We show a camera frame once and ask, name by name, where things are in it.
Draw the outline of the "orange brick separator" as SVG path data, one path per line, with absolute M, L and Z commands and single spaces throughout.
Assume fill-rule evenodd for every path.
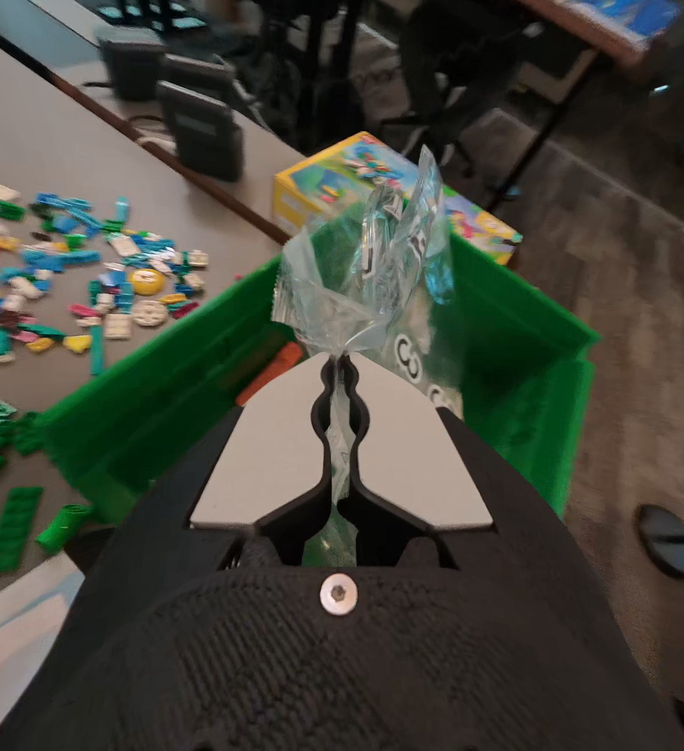
M 234 404 L 244 406 L 272 380 L 290 371 L 303 360 L 303 347 L 296 342 L 285 343 L 263 370 L 236 396 Z

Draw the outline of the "black battery charger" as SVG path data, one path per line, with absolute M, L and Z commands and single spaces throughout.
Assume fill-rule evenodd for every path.
M 105 26 L 95 40 L 116 96 L 124 101 L 152 101 L 168 51 L 159 34 L 149 28 Z
M 242 179 L 244 134 L 232 108 L 167 80 L 157 82 L 156 98 L 184 167 L 226 183 Z
M 182 88 L 237 107 L 235 75 L 231 65 L 167 54 L 161 61 L 160 78 Z

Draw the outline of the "clear plastic bag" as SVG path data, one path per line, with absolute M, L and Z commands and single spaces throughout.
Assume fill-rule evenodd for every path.
M 446 225 L 440 171 L 424 146 L 406 206 L 393 188 L 379 185 L 366 203 L 326 225 L 301 230 L 282 252 L 273 320 L 288 324 L 310 354 L 335 359 L 326 436 L 331 504 L 343 519 L 339 503 L 348 496 L 354 435 L 339 361 L 359 353 L 379 364 L 388 334 L 411 300 L 424 295 L 437 305 L 452 301 Z
M 378 362 L 411 384 L 436 408 L 463 419 L 463 352 L 447 331 L 448 311 L 429 298 L 411 300 L 393 326 Z

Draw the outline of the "black office chair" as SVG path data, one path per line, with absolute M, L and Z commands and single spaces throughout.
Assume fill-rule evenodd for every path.
M 413 127 L 406 154 L 427 146 L 444 166 L 459 153 L 471 177 L 473 160 L 460 135 L 500 102 L 543 31 L 544 23 L 518 2 L 422 2 L 399 39 L 409 110 L 383 119 L 379 131 Z

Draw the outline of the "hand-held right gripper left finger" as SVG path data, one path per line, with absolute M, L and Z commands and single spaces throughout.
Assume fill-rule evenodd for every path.
M 269 381 L 240 408 L 190 515 L 192 528 L 271 540 L 281 561 L 302 563 L 331 507 L 327 353 Z

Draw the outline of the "pile of mixed small lego pieces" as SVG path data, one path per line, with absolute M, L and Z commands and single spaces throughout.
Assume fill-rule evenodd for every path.
M 136 327 L 158 330 L 191 313 L 205 294 L 210 256 L 129 227 L 118 197 L 110 219 L 91 202 L 38 192 L 21 202 L 0 184 L 0 367 L 54 350 L 105 370 L 105 345 Z

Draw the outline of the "black round stand base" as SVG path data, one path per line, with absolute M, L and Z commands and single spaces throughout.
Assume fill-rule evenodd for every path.
M 684 580 L 684 521 L 667 508 L 643 504 L 634 528 L 649 561 L 665 576 Z

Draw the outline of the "green plastic bin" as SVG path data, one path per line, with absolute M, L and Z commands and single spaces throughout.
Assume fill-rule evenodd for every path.
M 222 362 L 180 369 L 151 354 L 125 358 L 49 408 L 40 419 L 44 451 L 60 474 L 119 523 L 156 479 L 236 406 L 238 394 L 280 348 L 250 347 Z M 593 365 L 561 359 L 510 385 L 477 383 L 460 394 L 469 427 L 498 451 L 562 517 L 591 390 Z
M 598 336 L 575 316 L 482 252 L 462 247 L 456 239 L 450 240 L 450 251 L 454 297 L 441 306 L 448 311 L 447 331 L 463 352 L 462 393 L 470 384 L 477 383 L 478 397 L 472 402 L 485 404 L 484 391 L 505 391 L 520 379 L 543 371 L 561 359 L 588 361 L 587 354 Z M 270 345 L 281 348 L 288 342 L 303 347 L 305 355 L 299 363 L 313 357 L 288 324 L 273 320 L 281 261 L 282 255 L 274 258 L 127 357 L 138 352 L 143 352 L 144 356 L 151 354 L 155 365 L 169 358 L 174 364 L 167 368 L 178 370 L 192 361 L 213 358 L 220 363 L 242 356 L 254 345 L 260 349 L 268 349 Z M 129 551 L 135 545 L 142 548 L 145 539 L 164 549 L 184 545 L 187 535 L 198 544 L 205 542 L 209 535 L 227 555 L 232 555 L 247 539 L 266 539 L 242 539 L 234 532 L 199 530 L 189 523 L 241 407 L 235 406 L 176 464 L 151 483 L 119 523 L 107 523 L 90 503 L 97 513 L 97 521 L 114 526 L 124 523 L 122 536 L 129 542 L 123 545 L 128 545 Z M 508 530 L 508 522 L 500 520 L 504 511 L 501 504 L 506 506 L 509 521 L 519 523 L 520 532 L 529 531 L 530 521 L 553 519 L 551 512 L 543 510 L 540 502 L 543 498 L 534 485 L 473 431 L 464 418 L 454 415 L 445 420 L 494 519 L 492 528 L 483 532 L 497 532 L 502 527 Z M 530 521 L 522 521 L 519 512 L 513 509 L 516 505 L 521 512 L 530 515 Z M 447 550 L 452 536 L 465 541 L 467 533 L 445 533 L 437 547 Z

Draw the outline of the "yellow lego box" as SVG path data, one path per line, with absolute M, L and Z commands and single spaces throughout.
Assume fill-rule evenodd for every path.
M 370 133 L 359 132 L 274 176 L 273 219 L 294 236 L 313 216 L 333 219 L 365 202 L 380 183 L 409 199 L 417 176 L 417 164 Z M 507 266 L 523 236 L 448 186 L 444 202 L 451 235 Z

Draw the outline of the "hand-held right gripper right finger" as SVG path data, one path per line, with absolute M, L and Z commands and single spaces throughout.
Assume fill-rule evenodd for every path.
M 354 442 L 339 512 L 359 566 L 393 566 L 407 544 L 490 530 L 494 519 L 447 430 L 451 413 L 359 353 L 339 361 Z

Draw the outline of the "blue lego box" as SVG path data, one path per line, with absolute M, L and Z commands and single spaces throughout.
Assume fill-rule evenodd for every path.
M 575 11 L 602 19 L 625 29 L 637 38 L 652 40 L 664 33 L 682 13 L 673 1 L 569 1 Z

